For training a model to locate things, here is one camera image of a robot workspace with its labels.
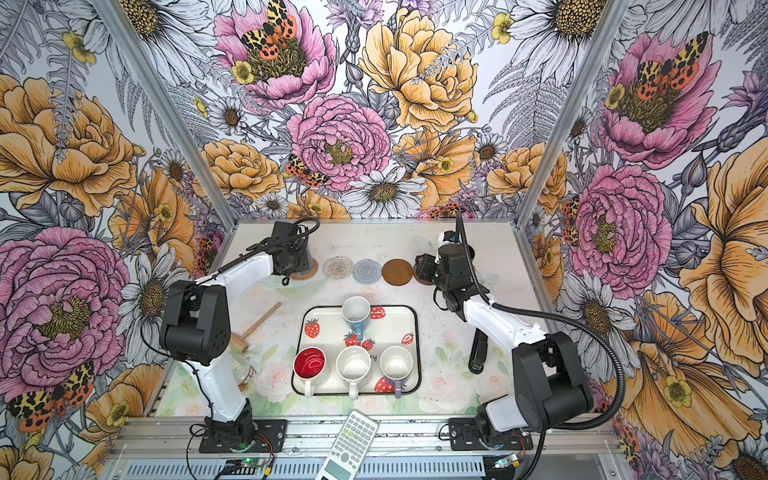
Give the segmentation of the woven rattan round coaster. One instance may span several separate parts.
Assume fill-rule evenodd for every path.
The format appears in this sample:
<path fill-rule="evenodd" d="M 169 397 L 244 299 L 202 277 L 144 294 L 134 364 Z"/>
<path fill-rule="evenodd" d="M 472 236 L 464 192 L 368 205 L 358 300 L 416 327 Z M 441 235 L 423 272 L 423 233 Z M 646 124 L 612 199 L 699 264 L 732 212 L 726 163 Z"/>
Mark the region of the woven rattan round coaster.
<path fill-rule="evenodd" d="M 290 275 L 290 278 L 292 280 L 296 280 L 296 281 L 309 280 L 309 279 L 311 279 L 312 277 L 314 277 L 317 274 L 318 269 L 319 269 L 318 262 L 317 262 L 316 259 L 313 259 L 312 260 L 311 268 L 308 271 L 303 272 L 303 273 L 300 273 L 300 272 L 292 273 Z"/>

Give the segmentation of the white woven round coaster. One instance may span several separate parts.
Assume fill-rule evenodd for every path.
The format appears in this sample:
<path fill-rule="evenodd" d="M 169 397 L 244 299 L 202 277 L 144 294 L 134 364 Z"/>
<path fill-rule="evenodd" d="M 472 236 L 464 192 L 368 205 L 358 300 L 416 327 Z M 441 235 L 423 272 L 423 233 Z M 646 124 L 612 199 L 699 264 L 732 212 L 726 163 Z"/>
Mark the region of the white woven round coaster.
<path fill-rule="evenodd" d="M 354 261 L 346 256 L 335 256 L 323 265 L 323 275 L 331 281 L 340 281 L 352 275 Z"/>

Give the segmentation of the blue grey fabric coaster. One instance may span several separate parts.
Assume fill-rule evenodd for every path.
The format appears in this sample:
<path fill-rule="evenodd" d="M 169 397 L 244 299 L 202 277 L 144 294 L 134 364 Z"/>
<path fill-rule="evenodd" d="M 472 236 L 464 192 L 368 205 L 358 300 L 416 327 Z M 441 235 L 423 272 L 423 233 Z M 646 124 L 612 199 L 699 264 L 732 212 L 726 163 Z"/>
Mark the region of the blue grey fabric coaster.
<path fill-rule="evenodd" d="M 372 285 L 382 278 L 382 265 L 373 259 L 363 259 L 354 264 L 353 279 L 361 285 Z"/>

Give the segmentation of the blue white mug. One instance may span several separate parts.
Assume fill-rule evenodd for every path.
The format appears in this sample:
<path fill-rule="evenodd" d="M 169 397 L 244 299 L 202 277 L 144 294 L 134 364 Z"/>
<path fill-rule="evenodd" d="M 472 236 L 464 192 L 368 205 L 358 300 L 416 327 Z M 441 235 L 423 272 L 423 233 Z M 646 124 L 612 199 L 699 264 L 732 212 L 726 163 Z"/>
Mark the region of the blue white mug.
<path fill-rule="evenodd" d="M 360 341 L 364 340 L 364 332 L 371 318 L 371 305 L 362 296 L 348 298 L 342 305 L 342 317 L 356 334 Z"/>

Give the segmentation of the purple white mug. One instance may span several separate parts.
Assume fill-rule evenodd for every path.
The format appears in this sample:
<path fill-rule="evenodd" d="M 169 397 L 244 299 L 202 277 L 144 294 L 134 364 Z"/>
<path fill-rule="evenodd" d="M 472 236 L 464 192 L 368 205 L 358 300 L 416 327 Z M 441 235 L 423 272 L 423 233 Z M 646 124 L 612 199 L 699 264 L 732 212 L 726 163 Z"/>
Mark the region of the purple white mug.
<path fill-rule="evenodd" d="M 412 354 L 402 345 L 390 346 L 380 355 L 379 366 L 383 376 L 394 387 L 395 398 L 400 399 L 404 382 L 414 368 Z"/>

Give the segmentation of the red mug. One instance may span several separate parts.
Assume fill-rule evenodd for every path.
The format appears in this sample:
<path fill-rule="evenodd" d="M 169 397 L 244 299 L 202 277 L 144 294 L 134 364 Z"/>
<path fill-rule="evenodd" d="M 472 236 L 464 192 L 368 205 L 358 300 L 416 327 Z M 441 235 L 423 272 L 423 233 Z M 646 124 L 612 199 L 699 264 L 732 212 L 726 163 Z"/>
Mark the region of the red mug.
<path fill-rule="evenodd" d="M 298 382 L 298 392 L 305 397 L 315 394 L 329 374 L 329 363 L 325 352 L 318 347 L 307 347 L 297 353 L 293 372 Z"/>

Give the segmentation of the brown round wooden coaster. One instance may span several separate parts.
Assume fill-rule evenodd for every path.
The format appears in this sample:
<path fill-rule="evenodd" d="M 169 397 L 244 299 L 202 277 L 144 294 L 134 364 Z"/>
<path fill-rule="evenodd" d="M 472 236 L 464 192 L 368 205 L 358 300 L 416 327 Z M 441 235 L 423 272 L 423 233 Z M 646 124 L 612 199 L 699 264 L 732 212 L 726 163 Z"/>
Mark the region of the brown round wooden coaster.
<path fill-rule="evenodd" d="M 429 280 L 429 279 L 426 279 L 426 280 L 422 279 L 421 277 L 419 277 L 415 273 L 413 274 L 413 279 L 416 280 L 418 283 L 420 283 L 422 285 L 427 285 L 427 286 L 433 285 L 433 282 L 431 280 Z"/>

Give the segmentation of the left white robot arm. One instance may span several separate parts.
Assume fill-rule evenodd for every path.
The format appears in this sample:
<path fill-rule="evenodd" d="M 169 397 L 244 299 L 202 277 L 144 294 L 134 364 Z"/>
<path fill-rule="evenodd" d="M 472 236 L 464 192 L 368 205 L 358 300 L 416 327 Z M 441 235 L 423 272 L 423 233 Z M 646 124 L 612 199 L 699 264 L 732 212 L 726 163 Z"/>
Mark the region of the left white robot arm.
<path fill-rule="evenodd" d="M 309 237 L 319 226 L 319 220 L 309 217 L 277 221 L 269 237 L 214 272 L 171 285 L 159 345 L 195 377 L 205 398 L 203 453 L 244 452 L 259 443 L 250 402 L 231 366 L 229 304 L 270 276 L 288 285 L 292 275 L 309 272 Z"/>

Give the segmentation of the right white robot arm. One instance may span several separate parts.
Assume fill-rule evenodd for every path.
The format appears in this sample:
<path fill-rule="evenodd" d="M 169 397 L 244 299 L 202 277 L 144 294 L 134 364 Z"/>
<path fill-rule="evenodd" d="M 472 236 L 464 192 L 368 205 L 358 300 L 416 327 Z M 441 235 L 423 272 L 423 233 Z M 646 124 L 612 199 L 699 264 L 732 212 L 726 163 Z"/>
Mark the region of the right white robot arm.
<path fill-rule="evenodd" d="M 512 392 L 482 404 L 475 416 L 478 438 L 489 447 L 525 429 L 545 432 L 594 407 L 575 344 L 562 332 L 547 333 L 508 312 L 477 282 L 465 248 L 447 243 L 436 256 L 416 257 L 414 276 L 442 294 L 445 307 L 510 354 Z"/>

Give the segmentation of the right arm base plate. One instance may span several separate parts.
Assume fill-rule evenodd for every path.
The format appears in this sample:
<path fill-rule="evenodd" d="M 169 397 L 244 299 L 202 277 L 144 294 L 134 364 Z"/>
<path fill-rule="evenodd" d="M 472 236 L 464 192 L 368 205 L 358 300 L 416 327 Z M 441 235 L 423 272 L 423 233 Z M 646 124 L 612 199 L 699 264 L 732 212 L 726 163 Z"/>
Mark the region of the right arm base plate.
<path fill-rule="evenodd" d="M 489 421 L 479 417 L 454 417 L 448 421 L 448 439 L 453 451 L 531 450 L 531 436 L 520 429 L 497 431 Z"/>

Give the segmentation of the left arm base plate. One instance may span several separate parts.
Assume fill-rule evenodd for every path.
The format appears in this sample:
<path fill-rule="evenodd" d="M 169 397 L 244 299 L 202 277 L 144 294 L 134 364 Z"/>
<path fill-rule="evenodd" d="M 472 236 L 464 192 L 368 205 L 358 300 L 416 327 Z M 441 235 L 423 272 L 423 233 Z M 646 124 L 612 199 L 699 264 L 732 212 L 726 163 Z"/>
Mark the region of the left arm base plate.
<path fill-rule="evenodd" d="M 225 435 L 207 429 L 198 450 L 203 454 L 282 453 L 287 438 L 288 422 L 282 419 L 258 419 L 253 422 L 254 433 L 249 440 L 239 435 Z"/>

